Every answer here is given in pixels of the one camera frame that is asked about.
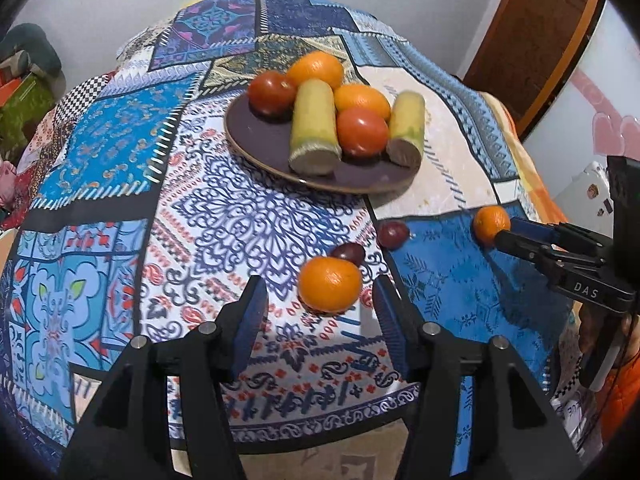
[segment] plate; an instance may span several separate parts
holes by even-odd
[[[289,167],[291,122],[271,123],[249,108],[246,93],[229,105],[225,114],[226,138],[231,147],[256,166],[292,182],[341,193],[381,193],[409,186],[418,169],[392,163],[386,154],[365,162],[341,160],[333,174],[303,176]]]

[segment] brown wooden door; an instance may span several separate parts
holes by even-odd
[[[464,82],[508,108],[521,135],[578,51],[598,0],[502,0]]]

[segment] red tomato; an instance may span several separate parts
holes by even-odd
[[[284,114],[296,100],[296,86],[275,70],[256,77],[246,92],[254,110],[269,117]]]
[[[335,125],[338,142],[347,155],[377,155],[389,140],[385,120],[367,108],[348,108],[340,112]]]

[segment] screw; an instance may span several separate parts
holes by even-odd
[[[140,350],[144,345],[146,345],[146,337],[143,335],[137,335],[131,340],[131,346],[136,350]]]
[[[205,321],[204,323],[200,323],[198,327],[198,332],[204,335],[213,334],[218,327],[213,321]]]
[[[491,343],[500,350],[506,350],[509,348],[509,340],[503,335],[497,335],[491,338]]]
[[[440,333],[440,325],[433,321],[427,321],[422,326],[422,331],[427,335],[438,335]]]

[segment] tablecloth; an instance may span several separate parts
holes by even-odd
[[[407,189],[319,192],[229,151],[229,103],[261,71],[286,70],[313,50],[338,57],[346,82],[370,84],[390,102],[406,89],[424,96],[424,158]],[[270,307],[248,368],[223,391],[240,453],[290,452],[305,467],[340,440],[354,452],[330,452],[318,471],[390,478],[393,468],[383,474],[376,457],[399,457],[402,436],[387,451],[373,452],[372,442],[406,434],[398,418],[418,386],[393,369],[372,309],[381,273],[425,319],[476,340],[507,336],[549,388],[549,355],[567,320],[575,327],[570,302],[546,290],[530,264],[481,250],[470,236],[483,205],[563,219],[496,99],[370,14],[327,0],[204,0],[143,31],[119,59],[112,77],[73,90],[47,119],[64,121],[68,135],[0,280],[0,409],[52,469],[134,335],[184,336],[236,300],[251,274],[266,280]],[[388,218],[412,231],[397,251],[375,241]],[[296,294],[300,266],[349,240],[366,248],[358,303],[333,317],[306,311]],[[562,354],[565,375],[574,372],[574,347]],[[461,387],[453,472],[465,468],[471,432],[472,388]],[[177,378],[168,394],[179,464]],[[259,460],[244,457],[248,470]],[[251,478],[273,473],[254,469]]]

